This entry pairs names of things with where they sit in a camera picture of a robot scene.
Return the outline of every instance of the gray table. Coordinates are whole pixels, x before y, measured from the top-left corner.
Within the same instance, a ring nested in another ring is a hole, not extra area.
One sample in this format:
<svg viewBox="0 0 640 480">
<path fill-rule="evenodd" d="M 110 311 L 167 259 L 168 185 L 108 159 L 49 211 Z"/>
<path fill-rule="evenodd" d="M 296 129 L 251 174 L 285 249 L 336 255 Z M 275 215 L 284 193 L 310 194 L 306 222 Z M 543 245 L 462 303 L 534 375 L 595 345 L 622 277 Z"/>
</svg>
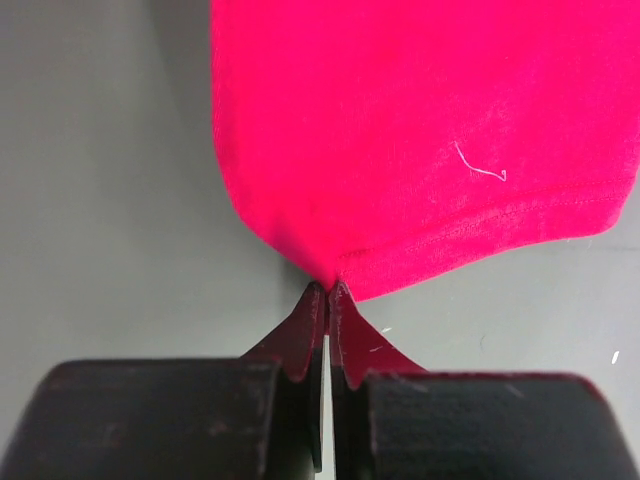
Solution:
<svg viewBox="0 0 640 480">
<path fill-rule="evenodd" d="M 53 364 L 237 355 L 308 280 L 224 191 L 208 15 L 207 0 L 0 3 L 0 444 Z M 640 454 L 640 192 L 605 235 L 362 310 L 427 368 L 589 376 Z"/>
</svg>

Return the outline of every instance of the pink fabric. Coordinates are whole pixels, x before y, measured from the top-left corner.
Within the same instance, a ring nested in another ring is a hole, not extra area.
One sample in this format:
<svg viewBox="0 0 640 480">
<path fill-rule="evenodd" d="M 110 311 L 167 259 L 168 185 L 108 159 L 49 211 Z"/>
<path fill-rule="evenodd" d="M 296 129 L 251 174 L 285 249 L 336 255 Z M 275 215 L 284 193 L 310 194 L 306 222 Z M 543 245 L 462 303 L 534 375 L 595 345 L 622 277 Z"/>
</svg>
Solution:
<svg viewBox="0 0 640 480">
<path fill-rule="evenodd" d="M 638 0 L 212 0 L 212 26 L 233 205 L 358 300 L 602 232 L 634 183 Z"/>
</svg>

